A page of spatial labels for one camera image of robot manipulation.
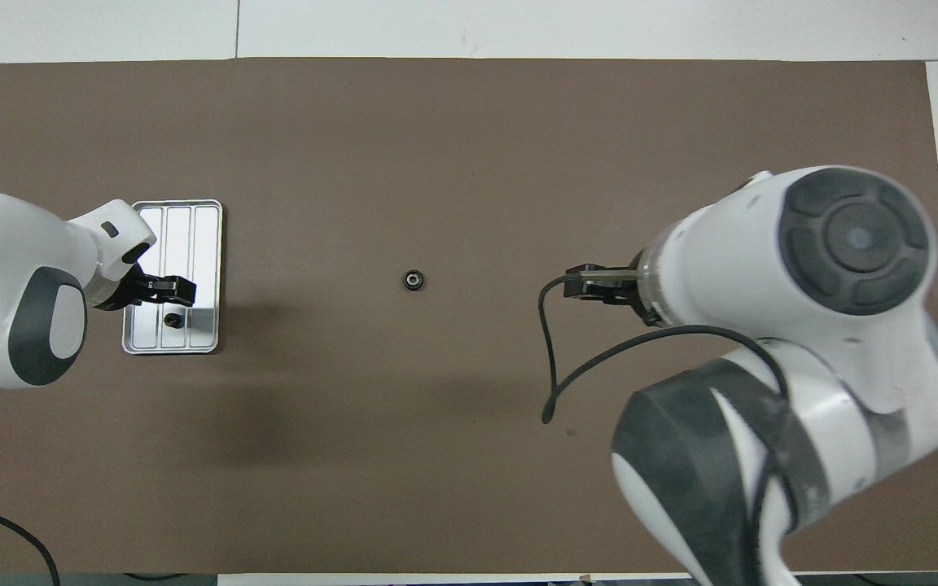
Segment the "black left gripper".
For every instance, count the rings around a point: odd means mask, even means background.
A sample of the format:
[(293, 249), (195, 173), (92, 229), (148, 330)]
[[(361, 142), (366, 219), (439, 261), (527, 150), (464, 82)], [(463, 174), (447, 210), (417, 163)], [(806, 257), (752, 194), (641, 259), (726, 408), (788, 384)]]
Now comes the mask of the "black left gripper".
[(164, 292), (196, 292), (196, 285), (183, 277), (160, 277), (151, 283), (151, 278), (145, 274), (142, 267), (133, 264), (119, 281), (115, 292), (99, 304), (99, 310), (119, 311), (130, 305), (141, 305), (150, 301), (154, 304), (178, 304), (182, 307), (193, 307), (195, 303), (193, 298), (173, 293), (155, 293), (152, 296), (151, 289)]

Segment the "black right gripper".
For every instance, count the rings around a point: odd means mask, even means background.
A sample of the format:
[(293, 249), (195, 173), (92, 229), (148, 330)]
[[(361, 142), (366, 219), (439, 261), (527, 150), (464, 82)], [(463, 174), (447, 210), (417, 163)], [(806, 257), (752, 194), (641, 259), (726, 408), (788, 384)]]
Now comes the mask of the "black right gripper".
[[(635, 282), (639, 272), (632, 267), (604, 267), (592, 263), (567, 270), (569, 277), (582, 282)], [(660, 300), (637, 293), (632, 283), (565, 283), (563, 297), (603, 304), (636, 303), (636, 313), (644, 326), (665, 326)]]

